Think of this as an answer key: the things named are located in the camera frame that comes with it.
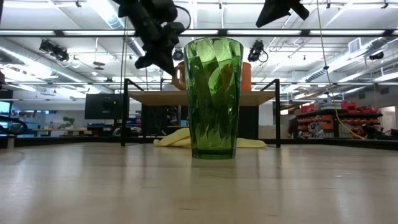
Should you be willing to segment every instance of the desk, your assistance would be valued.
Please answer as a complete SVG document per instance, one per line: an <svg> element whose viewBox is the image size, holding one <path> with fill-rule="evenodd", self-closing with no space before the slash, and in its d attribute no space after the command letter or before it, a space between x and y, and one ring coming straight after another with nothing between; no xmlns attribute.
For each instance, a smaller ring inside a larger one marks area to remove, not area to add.
<svg viewBox="0 0 398 224"><path fill-rule="evenodd" d="M129 96L142 103L142 133L151 135L149 123L158 121L163 106L188 106L186 91L130 91ZM259 138L259 105L275 97L274 91L243 91L240 99L238 137Z"/></svg>
<svg viewBox="0 0 398 224"><path fill-rule="evenodd" d="M81 129L33 129L33 135L35 137L37 137L39 132L46 132L47 135L50 137L51 132L53 132L53 131L67 131L68 135L73 135L73 132L79 132L79 135L80 135L80 134L83 134L86 130L81 130Z"/></svg>

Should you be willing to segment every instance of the green glass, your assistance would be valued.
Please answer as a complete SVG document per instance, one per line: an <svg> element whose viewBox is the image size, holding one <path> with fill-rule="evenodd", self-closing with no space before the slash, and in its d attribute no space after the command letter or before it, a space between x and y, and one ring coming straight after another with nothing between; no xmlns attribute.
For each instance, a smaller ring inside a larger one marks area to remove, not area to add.
<svg viewBox="0 0 398 224"><path fill-rule="evenodd" d="M243 46L208 37L184 48L192 157L232 159L238 132Z"/></svg>

